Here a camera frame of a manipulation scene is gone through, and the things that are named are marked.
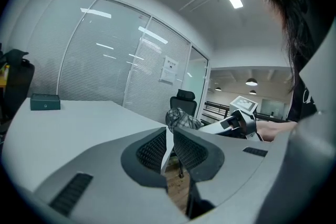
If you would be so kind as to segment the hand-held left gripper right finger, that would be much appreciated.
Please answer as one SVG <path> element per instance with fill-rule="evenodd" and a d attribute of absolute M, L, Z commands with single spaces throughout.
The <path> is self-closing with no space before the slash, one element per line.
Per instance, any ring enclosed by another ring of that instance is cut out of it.
<path fill-rule="evenodd" d="M 265 159 L 269 145 L 262 142 L 175 128 L 174 151 L 187 170 L 190 187 L 189 218 L 218 207 L 252 177 Z"/>

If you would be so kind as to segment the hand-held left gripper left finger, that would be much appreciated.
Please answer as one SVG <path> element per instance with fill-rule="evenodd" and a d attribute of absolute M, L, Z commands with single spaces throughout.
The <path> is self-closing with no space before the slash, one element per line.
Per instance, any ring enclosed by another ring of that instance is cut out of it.
<path fill-rule="evenodd" d="M 186 224 L 161 174 L 165 153 L 165 127 L 104 142 L 53 172 L 35 193 L 75 224 Z"/>

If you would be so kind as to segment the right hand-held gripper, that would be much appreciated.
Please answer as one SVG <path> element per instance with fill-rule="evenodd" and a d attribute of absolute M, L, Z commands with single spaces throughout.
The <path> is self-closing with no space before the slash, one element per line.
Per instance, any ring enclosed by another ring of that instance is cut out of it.
<path fill-rule="evenodd" d="M 200 127 L 198 130 L 234 138 L 261 139 L 256 126 L 257 106 L 257 102 L 240 95 L 229 104 L 229 117 Z"/>

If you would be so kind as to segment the dark plaid umbrella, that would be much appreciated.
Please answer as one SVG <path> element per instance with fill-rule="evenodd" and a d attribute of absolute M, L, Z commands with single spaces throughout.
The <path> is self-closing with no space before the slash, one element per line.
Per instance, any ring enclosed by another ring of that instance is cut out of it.
<path fill-rule="evenodd" d="M 165 116 L 165 124 L 173 133 L 176 127 L 187 127 L 190 129 L 198 130 L 204 126 L 197 118 L 187 114 L 181 108 L 170 109 Z"/>

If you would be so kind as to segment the person's right forearm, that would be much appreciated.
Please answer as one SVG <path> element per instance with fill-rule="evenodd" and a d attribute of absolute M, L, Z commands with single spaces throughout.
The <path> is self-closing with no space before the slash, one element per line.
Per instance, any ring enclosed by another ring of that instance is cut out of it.
<path fill-rule="evenodd" d="M 257 133 L 261 136 L 264 141 L 272 142 L 275 137 L 284 132 L 290 132 L 297 125 L 297 122 L 266 122 L 266 121 L 257 121 L 256 128 Z"/>

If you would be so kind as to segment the black metal railing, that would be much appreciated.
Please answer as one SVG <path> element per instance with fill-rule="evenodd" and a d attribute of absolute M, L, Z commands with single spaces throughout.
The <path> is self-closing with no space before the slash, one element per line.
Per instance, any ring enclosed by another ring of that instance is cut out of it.
<path fill-rule="evenodd" d="M 209 119 L 212 119 L 214 121 L 220 121 L 222 119 L 225 119 L 230 116 L 229 107 L 225 105 L 221 105 L 214 102 L 208 102 L 206 101 L 204 103 L 204 108 L 202 112 L 202 116 L 207 117 Z M 278 118 L 272 118 L 269 115 L 257 113 L 254 112 L 254 116 L 258 121 L 270 121 L 270 122 L 276 122 L 276 123 L 285 123 L 288 122 L 286 120 L 278 119 Z"/>

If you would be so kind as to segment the black mesh office chair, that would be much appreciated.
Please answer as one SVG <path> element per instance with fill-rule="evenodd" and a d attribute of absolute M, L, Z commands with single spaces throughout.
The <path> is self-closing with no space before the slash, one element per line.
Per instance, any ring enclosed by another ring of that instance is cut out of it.
<path fill-rule="evenodd" d="M 170 98 L 170 109 L 181 108 L 187 114 L 194 116 L 197 103 L 195 94 L 190 91 L 178 89 L 177 95 Z"/>

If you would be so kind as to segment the glass door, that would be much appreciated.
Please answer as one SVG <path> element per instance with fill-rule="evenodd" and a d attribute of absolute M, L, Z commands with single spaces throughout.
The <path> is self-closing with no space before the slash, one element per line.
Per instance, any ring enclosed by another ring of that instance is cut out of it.
<path fill-rule="evenodd" d="M 207 77 L 208 59 L 205 58 L 198 50 L 191 47 L 189 61 L 187 64 L 182 89 L 193 92 L 197 106 L 195 117 L 198 117 L 199 107 L 203 97 L 204 85 Z"/>

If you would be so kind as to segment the white table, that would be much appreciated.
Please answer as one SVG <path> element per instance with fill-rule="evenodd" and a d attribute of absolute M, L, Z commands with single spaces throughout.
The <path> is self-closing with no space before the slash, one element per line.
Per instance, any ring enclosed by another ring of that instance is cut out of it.
<path fill-rule="evenodd" d="M 88 148 L 162 123 L 112 101 L 61 101 L 59 110 L 32 111 L 27 98 L 6 134 L 2 164 L 10 180 L 30 191 Z"/>

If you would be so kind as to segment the white paper notice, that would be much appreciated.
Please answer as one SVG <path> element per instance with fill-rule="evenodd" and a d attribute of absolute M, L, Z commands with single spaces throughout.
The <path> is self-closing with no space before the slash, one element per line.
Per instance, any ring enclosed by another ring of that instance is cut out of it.
<path fill-rule="evenodd" d="M 162 72 L 160 75 L 160 81 L 174 84 L 177 72 L 179 68 L 179 62 L 169 56 L 165 56 Z"/>

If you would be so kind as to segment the dark green box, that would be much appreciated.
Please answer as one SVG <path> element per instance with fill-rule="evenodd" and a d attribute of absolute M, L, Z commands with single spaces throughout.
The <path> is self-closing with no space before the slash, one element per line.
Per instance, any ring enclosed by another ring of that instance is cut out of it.
<path fill-rule="evenodd" d="M 61 103 L 58 95 L 32 94 L 30 98 L 31 111 L 60 110 Z"/>

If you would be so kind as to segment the black office chair with clutter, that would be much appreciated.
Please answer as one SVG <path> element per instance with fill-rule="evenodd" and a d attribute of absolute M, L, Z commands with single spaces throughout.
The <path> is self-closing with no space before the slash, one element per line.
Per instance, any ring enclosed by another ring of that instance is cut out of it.
<path fill-rule="evenodd" d="M 35 66 L 24 57 L 28 52 L 12 49 L 0 58 L 0 66 L 9 65 L 6 86 L 0 90 L 0 136 L 4 136 L 12 119 L 27 98 Z"/>

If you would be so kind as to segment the yellow desk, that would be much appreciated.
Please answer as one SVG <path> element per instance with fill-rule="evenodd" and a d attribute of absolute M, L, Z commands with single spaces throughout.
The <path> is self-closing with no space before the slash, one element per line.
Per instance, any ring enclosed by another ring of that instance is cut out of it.
<path fill-rule="evenodd" d="M 9 68 L 10 68 L 9 65 L 5 65 L 0 70 L 0 89 L 4 89 L 6 87 Z"/>

